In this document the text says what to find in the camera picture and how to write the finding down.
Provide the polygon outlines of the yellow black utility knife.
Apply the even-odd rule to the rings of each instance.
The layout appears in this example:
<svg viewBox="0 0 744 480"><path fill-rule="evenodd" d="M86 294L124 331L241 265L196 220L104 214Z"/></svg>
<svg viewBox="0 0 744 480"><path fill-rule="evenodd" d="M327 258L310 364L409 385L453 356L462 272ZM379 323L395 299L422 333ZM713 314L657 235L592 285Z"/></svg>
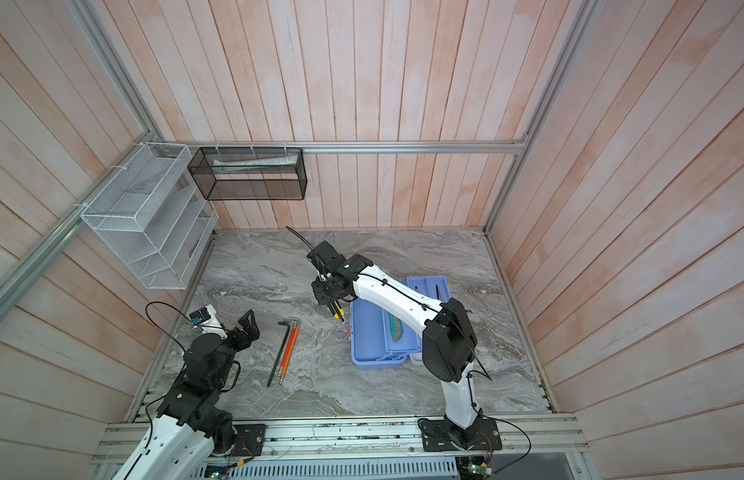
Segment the yellow black utility knife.
<svg viewBox="0 0 744 480"><path fill-rule="evenodd" d="M341 322L345 322L345 314L344 310L341 308L339 303L337 301L332 301L329 304L329 308L332 311L334 318L340 320Z"/></svg>

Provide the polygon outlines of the black hex key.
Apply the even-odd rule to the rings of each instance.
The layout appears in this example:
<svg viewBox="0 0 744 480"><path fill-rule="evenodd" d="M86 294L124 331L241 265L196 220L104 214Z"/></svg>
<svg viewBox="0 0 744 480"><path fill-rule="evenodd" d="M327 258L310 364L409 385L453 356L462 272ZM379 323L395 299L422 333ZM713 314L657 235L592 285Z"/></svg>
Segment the black hex key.
<svg viewBox="0 0 744 480"><path fill-rule="evenodd" d="M282 356L284 354L284 351L286 349L286 346L288 344L288 341L289 341L289 339L291 337L293 327L295 326L295 321L294 320L280 321L279 322L279 325L285 326L286 327L286 331L285 331L284 337L282 339L281 346L280 346L280 348L278 350L278 353L276 355L276 359L274 361L274 365L272 367L271 373L269 375L269 378L268 378L268 381L267 381L267 384L266 384L266 386L268 388L270 388L272 386L274 377L276 376L277 369L281 365Z"/></svg>

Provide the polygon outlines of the blue tool box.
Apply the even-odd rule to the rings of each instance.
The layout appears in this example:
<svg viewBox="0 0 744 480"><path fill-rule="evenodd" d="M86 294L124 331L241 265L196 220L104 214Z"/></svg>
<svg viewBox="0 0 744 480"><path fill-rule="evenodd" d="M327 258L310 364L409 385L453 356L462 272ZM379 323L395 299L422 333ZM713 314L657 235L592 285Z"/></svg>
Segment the blue tool box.
<svg viewBox="0 0 744 480"><path fill-rule="evenodd" d="M351 305L351 358L361 370L421 365L424 322L451 298L443 276L409 277L399 282L378 271L354 284Z"/></svg>

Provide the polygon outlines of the teal utility knife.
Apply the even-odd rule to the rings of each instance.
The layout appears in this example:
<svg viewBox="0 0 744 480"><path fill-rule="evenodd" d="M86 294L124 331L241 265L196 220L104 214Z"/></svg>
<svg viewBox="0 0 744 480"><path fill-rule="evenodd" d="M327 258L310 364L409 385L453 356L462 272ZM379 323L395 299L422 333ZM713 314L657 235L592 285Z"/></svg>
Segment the teal utility knife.
<svg viewBox="0 0 744 480"><path fill-rule="evenodd" d="M401 320L393 315L389 316L389 329L391 338L394 342L398 342L403 335L403 325Z"/></svg>

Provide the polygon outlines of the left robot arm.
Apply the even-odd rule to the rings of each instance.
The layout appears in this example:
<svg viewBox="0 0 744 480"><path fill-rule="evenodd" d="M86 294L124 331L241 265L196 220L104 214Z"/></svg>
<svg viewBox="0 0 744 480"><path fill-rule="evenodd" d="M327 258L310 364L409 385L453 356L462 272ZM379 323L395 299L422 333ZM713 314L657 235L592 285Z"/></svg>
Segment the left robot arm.
<svg viewBox="0 0 744 480"><path fill-rule="evenodd" d="M189 479L209 457L230 458L243 451L242 466L263 451L266 426L243 433L233 415L217 407L236 355L260 338L253 310L228 329L210 306L196 310L190 321L202 330L183 354L184 366L161 400L146 435L122 465L118 479Z"/></svg>

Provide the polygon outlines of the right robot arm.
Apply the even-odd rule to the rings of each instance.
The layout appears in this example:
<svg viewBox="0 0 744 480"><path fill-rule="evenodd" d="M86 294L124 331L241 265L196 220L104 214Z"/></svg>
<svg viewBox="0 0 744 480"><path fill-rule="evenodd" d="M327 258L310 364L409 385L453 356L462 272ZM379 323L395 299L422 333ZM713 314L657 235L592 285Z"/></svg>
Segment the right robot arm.
<svg viewBox="0 0 744 480"><path fill-rule="evenodd" d="M441 301L409 288L372 260L349 258L324 242L307 258L318 272L312 282L316 300L342 317L341 300L369 301L409 326L423 343L423 363L441 381L448 432L468 442L481 426L481 408L473 396L473 371L478 363L478 339L468 312L457 299Z"/></svg>

